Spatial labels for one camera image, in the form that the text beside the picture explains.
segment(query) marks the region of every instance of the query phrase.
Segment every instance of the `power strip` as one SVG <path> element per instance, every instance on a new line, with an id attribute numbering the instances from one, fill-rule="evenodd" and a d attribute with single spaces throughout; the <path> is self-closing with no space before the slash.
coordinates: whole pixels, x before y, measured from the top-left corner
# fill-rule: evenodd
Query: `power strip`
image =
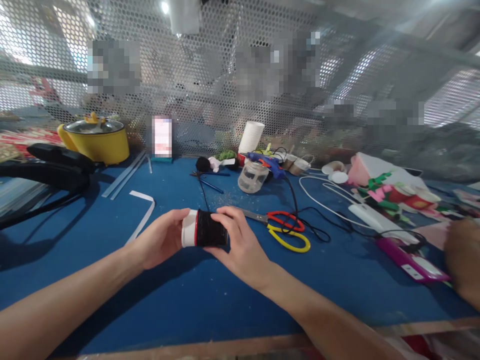
<path id="1" fill-rule="evenodd" d="M 348 207 L 348 210 L 359 217 L 367 225 L 371 226 L 378 233 L 383 233 L 388 230 L 403 230 L 400 226 L 366 204 L 352 204 Z M 419 243 L 419 240 L 415 236 L 404 231 L 385 232 L 382 234 L 382 237 L 397 238 L 406 245 Z"/>

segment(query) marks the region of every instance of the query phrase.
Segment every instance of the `blue glue gun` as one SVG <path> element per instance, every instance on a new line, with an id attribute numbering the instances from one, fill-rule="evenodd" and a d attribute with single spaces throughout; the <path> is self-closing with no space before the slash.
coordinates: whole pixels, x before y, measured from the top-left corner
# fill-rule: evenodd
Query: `blue glue gun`
<path id="1" fill-rule="evenodd" d="M 266 156 L 257 152 L 249 152 L 246 157 L 268 168 L 273 174 L 274 179 L 283 179 L 286 176 L 285 170 L 280 166 L 280 160 L 275 157 Z"/>

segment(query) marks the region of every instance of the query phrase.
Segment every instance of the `blue work surface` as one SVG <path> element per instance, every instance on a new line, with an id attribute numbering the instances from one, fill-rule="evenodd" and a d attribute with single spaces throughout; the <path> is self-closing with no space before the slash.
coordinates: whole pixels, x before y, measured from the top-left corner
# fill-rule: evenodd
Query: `blue work surface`
<path id="1" fill-rule="evenodd" d="M 86 267 L 125 244 L 150 202 L 129 195 L 152 196 L 156 205 L 147 224 L 171 209 L 201 208 L 204 198 L 196 178 L 189 176 L 195 159 L 173 164 L 145 162 L 115 200 L 101 197 L 123 167 L 109 167 L 92 176 L 85 199 L 6 229 L 0 238 L 0 308 Z M 298 207 L 317 206 L 290 176 Z M 211 210 L 224 205 L 259 214 L 293 210 L 285 181 L 264 184 L 248 195 L 230 177 L 207 175 L 225 191 L 204 186 Z M 302 182 L 316 199 L 351 219 L 346 200 L 315 179 Z M 332 221 L 338 219 L 322 212 Z M 413 282 L 369 239 L 349 234 L 313 212 L 302 217 L 324 229 L 331 242 L 310 231 L 307 253 L 281 246 L 266 227 L 249 220 L 268 257 L 302 282 L 372 327 L 448 321 L 479 314 L 443 283 Z M 445 268 L 442 252 L 428 247 L 427 256 Z M 186 248 L 155 269 L 144 272 L 81 325 L 55 356 L 137 350 L 159 346 L 225 341 L 300 333 L 302 329 L 281 308 L 242 283 L 201 248 Z"/>

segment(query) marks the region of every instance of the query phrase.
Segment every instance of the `yellow pot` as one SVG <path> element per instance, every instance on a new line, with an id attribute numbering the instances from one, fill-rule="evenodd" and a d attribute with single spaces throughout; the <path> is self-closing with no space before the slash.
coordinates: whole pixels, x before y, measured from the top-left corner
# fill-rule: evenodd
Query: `yellow pot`
<path id="1" fill-rule="evenodd" d="M 129 157 L 125 126 L 120 121 L 103 119 L 100 133 L 97 124 L 79 120 L 58 127 L 57 133 L 66 148 L 79 152 L 97 163 L 118 164 Z"/>

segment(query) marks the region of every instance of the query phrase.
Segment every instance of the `pot lid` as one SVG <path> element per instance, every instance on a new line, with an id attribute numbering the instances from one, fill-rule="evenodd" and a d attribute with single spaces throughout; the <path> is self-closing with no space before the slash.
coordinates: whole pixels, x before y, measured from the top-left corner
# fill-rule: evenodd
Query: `pot lid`
<path id="1" fill-rule="evenodd" d="M 101 125 L 101 132 L 93 131 L 96 127 L 96 123 L 78 120 L 68 123 L 63 128 L 70 133 L 76 134 L 108 134 L 122 130 L 124 125 L 120 121 L 105 119 L 105 122 Z"/>

